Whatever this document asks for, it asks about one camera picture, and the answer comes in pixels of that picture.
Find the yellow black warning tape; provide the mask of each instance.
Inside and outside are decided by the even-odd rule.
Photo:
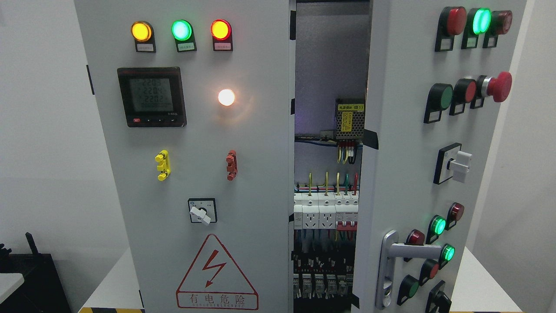
[[[79,313],[145,313],[145,309],[112,309],[107,307],[83,307]]]

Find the white indicator light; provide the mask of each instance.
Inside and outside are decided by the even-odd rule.
[[[218,102],[225,106],[230,106],[236,100],[236,95],[231,89],[222,89],[218,93]]]

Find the high voltage warning sign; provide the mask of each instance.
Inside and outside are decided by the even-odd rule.
[[[201,245],[176,298],[183,309],[259,309],[259,294],[215,234]]]

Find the yellow wire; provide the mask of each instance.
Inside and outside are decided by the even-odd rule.
[[[309,172],[309,197],[311,196],[312,173]]]
[[[326,189],[324,190],[324,195],[328,195],[328,172],[326,172],[326,179],[324,181]]]
[[[336,195],[340,195],[340,172],[336,173]]]

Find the lightning bolt symbol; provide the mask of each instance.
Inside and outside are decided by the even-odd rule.
[[[216,277],[216,275],[218,275],[218,273],[220,273],[220,271],[222,271],[222,268],[224,268],[224,265],[226,265],[226,263],[221,263],[221,264],[208,266],[210,264],[210,262],[212,262],[212,260],[214,260],[214,258],[216,257],[217,254],[218,254],[218,250],[214,250],[212,252],[212,254],[210,255],[208,261],[205,263],[205,266],[203,266],[203,269],[202,269],[203,271],[204,270],[210,270],[211,268],[219,267],[218,271],[216,271],[216,273],[214,273],[214,276],[210,280],[207,280],[207,284],[205,285],[205,288],[212,285],[212,280],[214,279],[214,277]]]

